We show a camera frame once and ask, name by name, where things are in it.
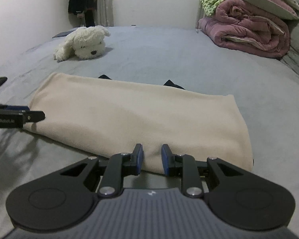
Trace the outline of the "beige bear raglan shirt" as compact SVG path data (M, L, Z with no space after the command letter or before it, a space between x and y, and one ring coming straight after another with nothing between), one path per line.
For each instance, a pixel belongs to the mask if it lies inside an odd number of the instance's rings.
M232 95L53 73L29 107L45 118L27 123L27 131L107 158L142 144L143 169L154 173L163 172L164 144L199 161L217 157L253 167L248 129Z

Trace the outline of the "dark tablet on bed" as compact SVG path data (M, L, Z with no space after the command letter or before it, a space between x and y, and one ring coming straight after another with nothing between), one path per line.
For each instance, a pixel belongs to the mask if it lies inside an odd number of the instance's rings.
M66 37L67 35L69 35L70 33L72 33L73 30L70 30L70 31L66 31L66 32L61 32L55 36L53 36L53 38L58 38L58 37Z

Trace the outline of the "grey bed sheet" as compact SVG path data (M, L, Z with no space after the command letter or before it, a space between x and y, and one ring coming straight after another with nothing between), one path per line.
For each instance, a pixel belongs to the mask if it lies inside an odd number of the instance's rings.
M220 48L196 30L111 27L103 57L57 63L63 38L35 46L0 65L0 103L26 105L53 72L163 85L204 94L232 94L248 126L253 171L292 192L289 229L299 236L299 77L276 60ZM82 160L73 149L16 129L0 129L0 238L13 229L5 201L17 186Z

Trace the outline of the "white plush dog toy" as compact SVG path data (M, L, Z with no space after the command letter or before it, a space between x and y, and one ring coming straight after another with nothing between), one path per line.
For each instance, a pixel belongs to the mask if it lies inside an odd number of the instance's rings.
M54 60L63 62L72 56L76 56L80 60L100 57L106 49L104 39L110 35L109 30L100 25L79 27L68 34L58 45L53 53Z

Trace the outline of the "dark jacket on rack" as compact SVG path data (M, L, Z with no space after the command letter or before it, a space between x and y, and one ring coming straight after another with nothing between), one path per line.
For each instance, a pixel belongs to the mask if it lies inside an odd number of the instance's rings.
M68 13L77 16L77 18L84 18L85 26L95 26L94 10L96 7L96 0L69 0Z

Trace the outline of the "left grey curtain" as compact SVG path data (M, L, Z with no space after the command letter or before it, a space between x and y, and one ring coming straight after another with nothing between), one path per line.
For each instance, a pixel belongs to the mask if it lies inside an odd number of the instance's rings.
M97 0L96 5L97 24L105 27L114 26L112 0Z

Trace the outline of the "pink rolled quilt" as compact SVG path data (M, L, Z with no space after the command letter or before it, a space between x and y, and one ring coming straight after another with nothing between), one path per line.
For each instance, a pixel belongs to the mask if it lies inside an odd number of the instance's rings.
M290 47L287 24L277 16L243 0L225 0L198 28L221 48L260 57L281 58Z

